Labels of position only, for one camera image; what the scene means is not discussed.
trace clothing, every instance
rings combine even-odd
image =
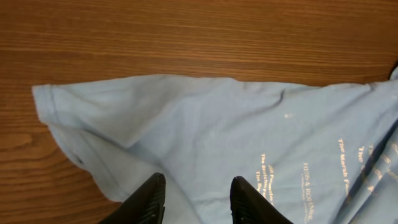
[[[164,173],[165,224],[231,224],[237,175],[293,223],[398,218],[398,80],[148,75],[33,92],[41,122],[110,200]]]

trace t-shirt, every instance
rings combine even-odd
[[[165,174],[164,224],[231,224],[238,175],[293,223],[398,219],[398,80],[148,75],[33,93],[41,122],[110,200]]]

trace brown wood surface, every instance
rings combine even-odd
[[[96,223],[118,206],[39,123],[32,85],[383,81],[397,27],[397,0],[0,0],[0,223]]]

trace wooden table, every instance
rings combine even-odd
[[[397,27],[396,0],[0,0],[0,223],[96,223],[118,206],[39,123],[32,85],[383,81]]]

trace fabric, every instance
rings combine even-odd
[[[231,224],[243,176],[294,223],[398,219],[398,80],[323,88],[149,75],[33,88],[110,200],[166,175],[164,223]]]

